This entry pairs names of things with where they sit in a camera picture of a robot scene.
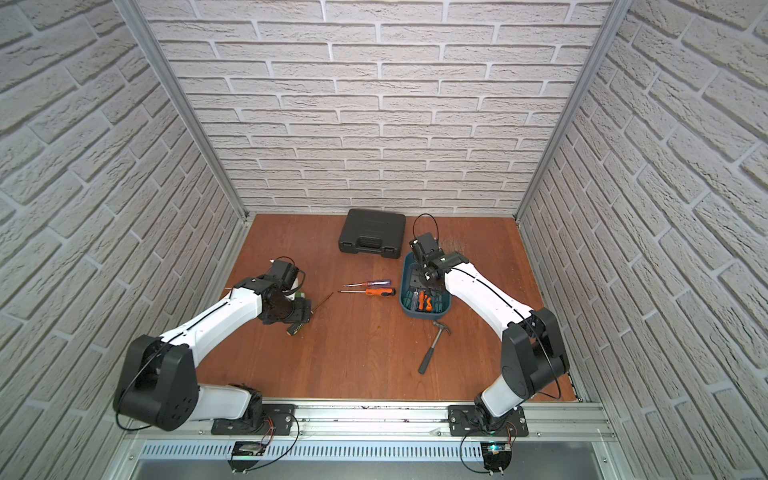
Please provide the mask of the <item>black yellow screwdriver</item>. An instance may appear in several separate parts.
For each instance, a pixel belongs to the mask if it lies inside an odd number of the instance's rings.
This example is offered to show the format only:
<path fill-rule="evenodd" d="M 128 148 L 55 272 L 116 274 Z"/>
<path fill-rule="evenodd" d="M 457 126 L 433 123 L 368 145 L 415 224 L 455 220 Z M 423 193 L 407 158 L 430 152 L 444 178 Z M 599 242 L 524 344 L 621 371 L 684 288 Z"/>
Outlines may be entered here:
<path fill-rule="evenodd" d="M 314 314 L 334 295 L 334 291 L 331 291 L 318 303 L 313 303 L 307 298 L 294 299 L 294 310 L 289 317 L 289 326 L 286 333 L 289 336 L 295 336 L 306 325 L 308 325 L 314 316 Z"/>

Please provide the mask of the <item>orange black curved screwdriver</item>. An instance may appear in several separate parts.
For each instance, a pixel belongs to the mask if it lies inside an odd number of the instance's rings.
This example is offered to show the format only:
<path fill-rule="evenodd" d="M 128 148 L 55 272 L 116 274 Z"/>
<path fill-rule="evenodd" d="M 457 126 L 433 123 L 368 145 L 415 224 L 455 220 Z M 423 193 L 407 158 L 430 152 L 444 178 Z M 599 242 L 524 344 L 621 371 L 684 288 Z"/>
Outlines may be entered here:
<path fill-rule="evenodd" d="M 419 292 L 418 310 L 421 312 L 433 311 L 431 295 L 427 290 L 422 290 Z"/>

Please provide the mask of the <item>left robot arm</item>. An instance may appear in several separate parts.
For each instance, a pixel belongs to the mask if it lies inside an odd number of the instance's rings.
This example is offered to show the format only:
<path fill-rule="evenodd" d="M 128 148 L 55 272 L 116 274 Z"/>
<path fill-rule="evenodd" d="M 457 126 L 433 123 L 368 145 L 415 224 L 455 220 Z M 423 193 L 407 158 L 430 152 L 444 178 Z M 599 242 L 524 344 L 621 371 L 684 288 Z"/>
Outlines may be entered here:
<path fill-rule="evenodd" d="M 158 336 L 141 335 L 128 346 L 113 400 L 115 417 L 138 421 L 139 429 L 173 431 L 195 421 L 213 421 L 213 433 L 257 434 L 271 429 L 262 394 L 245 385 L 204 385 L 202 360 L 252 320 L 287 325 L 296 334 L 308 324 L 312 304 L 302 294 L 306 274 L 288 257 L 269 270 L 236 283 L 230 292 L 184 324 Z"/>

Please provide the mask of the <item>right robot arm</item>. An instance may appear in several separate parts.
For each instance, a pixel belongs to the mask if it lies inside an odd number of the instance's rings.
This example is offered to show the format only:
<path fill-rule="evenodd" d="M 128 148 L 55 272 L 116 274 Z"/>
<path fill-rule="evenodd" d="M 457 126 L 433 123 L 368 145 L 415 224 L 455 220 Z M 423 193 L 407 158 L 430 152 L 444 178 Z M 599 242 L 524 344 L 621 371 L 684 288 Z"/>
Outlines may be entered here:
<path fill-rule="evenodd" d="M 555 314 L 523 304 L 485 278 L 464 255 L 446 253 L 430 233 L 410 242 L 416 273 L 428 288 L 462 300 L 497 334 L 500 375 L 474 401 L 476 422 L 497 430 L 505 417 L 569 372 Z"/>

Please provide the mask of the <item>teal storage box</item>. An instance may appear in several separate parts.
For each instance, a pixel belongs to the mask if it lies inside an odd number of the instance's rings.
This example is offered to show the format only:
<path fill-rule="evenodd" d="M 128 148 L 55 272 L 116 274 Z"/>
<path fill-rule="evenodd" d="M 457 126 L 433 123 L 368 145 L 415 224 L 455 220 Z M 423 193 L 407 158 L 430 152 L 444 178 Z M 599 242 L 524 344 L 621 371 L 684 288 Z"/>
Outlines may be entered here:
<path fill-rule="evenodd" d="M 452 297 L 447 291 L 426 287 L 413 254 L 408 253 L 403 264 L 399 301 L 408 317 L 433 321 L 440 320 L 450 310 Z"/>

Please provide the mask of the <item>orange black long screwdriver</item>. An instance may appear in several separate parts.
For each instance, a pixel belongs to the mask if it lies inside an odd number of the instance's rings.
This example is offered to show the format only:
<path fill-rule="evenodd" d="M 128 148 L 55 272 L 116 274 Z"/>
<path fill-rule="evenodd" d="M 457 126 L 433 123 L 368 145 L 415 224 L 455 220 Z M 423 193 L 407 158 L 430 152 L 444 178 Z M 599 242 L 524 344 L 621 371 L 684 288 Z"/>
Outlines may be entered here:
<path fill-rule="evenodd" d="M 365 294 L 373 297 L 394 297 L 397 294 L 395 288 L 368 288 L 364 290 L 340 290 L 343 294 Z"/>

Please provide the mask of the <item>blue red screwdriver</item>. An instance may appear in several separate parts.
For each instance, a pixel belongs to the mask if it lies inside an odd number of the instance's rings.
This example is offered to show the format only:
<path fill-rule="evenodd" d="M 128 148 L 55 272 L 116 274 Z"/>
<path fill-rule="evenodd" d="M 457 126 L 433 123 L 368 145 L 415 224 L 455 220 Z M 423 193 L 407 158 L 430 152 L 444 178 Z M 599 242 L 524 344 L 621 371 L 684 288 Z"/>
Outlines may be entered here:
<path fill-rule="evenodd" d="M 384 279 L 384 280 L 368 280 L 364 282 L 359 283 L 352 283 L 352 284 L 345 284 L 345 288 L 383 288 L 383 287 L 391 287 L 392 286 L 392 280 L 390 279 Z"/>

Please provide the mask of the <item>black plastic tool case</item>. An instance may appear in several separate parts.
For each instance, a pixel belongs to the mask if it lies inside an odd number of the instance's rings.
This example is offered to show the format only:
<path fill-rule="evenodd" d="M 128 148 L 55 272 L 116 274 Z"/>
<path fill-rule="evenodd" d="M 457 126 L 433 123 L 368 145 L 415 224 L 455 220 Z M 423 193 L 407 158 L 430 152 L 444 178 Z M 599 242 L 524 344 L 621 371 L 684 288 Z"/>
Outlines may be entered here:
<path fill-rule="evenodd" d="M 370 253 L 383 258 L 401 256 L 406 216 L 379 210 L 350 209 L 338 239 L 343 253 Z"/>

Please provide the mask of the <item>left controller board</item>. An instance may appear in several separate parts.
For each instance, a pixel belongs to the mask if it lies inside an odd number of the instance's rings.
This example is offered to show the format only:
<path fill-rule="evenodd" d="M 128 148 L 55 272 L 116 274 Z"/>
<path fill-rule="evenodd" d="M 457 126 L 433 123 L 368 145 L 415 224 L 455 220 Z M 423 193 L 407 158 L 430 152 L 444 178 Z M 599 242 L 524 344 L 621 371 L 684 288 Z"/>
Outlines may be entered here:
<path fill-rule="evenodd" d="M 268 444 L 262 442 L 236 442 L 232 457 L 260 457 L 268 449 Z"/>

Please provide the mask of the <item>controller board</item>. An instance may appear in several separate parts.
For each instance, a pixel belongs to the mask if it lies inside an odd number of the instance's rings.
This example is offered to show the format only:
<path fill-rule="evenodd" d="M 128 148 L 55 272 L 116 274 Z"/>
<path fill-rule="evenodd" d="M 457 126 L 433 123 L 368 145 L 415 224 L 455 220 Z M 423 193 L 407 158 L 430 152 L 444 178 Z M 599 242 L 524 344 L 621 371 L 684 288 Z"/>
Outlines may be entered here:
<path fill-rule="evenodd" d="M 485 463 L 505 462 L 512 458 L 512 446 L 509 443 L 482 442 L 480 447 Z"/>
<path fill-rule="evenodd" d="M 262 442 L 236 442 L 232 457 L 260 457 L 268 449 L 268 444 Z"/>

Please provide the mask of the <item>right controller board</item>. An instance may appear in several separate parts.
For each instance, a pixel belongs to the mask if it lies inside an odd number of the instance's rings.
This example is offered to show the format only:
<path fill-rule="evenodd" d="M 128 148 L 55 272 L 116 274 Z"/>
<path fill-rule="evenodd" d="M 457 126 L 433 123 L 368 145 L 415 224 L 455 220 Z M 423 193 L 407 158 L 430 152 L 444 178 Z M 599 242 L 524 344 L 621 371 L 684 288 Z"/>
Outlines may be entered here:
<path fill-rule="evenodd" d="M 482 442 L 480 447 L 485 463 L 505 462 L 512 458 L 512 446 L 509 443 Z"/>

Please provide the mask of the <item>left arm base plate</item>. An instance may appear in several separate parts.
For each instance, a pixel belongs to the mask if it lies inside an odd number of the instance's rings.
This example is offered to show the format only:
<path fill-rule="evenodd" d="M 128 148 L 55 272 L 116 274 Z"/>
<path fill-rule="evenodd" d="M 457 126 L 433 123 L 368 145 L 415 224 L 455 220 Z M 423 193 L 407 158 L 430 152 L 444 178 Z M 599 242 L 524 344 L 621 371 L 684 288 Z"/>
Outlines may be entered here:
<path fill-rule="evenodd" d="M 294 424 L 292 415 L 296 407 L 296 404 L 273 402 L 251 406 L 239 419 L 215 419 L 211 434 L 289 436 Z"/>

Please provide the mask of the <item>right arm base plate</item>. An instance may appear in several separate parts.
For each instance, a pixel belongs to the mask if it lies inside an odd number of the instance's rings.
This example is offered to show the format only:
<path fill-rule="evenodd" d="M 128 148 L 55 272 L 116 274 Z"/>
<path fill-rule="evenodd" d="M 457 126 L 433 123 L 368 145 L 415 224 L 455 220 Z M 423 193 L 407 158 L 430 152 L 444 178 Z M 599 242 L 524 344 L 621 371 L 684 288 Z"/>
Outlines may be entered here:
<path fill-rule="evenodd" d="M 522 407 L 511 409 L 500 417 L 494 417 L 482 405 L 453 404 L 447 407 L 447 419 L 452 437 L 492 436 L 527 437 L 527 419 Z"/>

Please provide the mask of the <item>aluminium frame rail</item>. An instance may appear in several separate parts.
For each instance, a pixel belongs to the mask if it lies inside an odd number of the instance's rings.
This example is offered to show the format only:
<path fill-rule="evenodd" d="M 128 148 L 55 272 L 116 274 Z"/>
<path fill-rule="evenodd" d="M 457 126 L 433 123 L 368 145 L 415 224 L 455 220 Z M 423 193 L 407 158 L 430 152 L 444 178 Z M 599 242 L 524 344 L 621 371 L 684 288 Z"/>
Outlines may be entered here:
<path fill-rule="evenodd" d="M 260 424 L 276 430 L 276 440 L 299 434 L 302 440 L 459 440 L 481 439 L 470 402 L 362 401 L 267 398 Z M 520 441 L 612 442 L 617 439 L 599 403 L 526 402 L 513 409 L 490 435 L 509 433 Z"/>

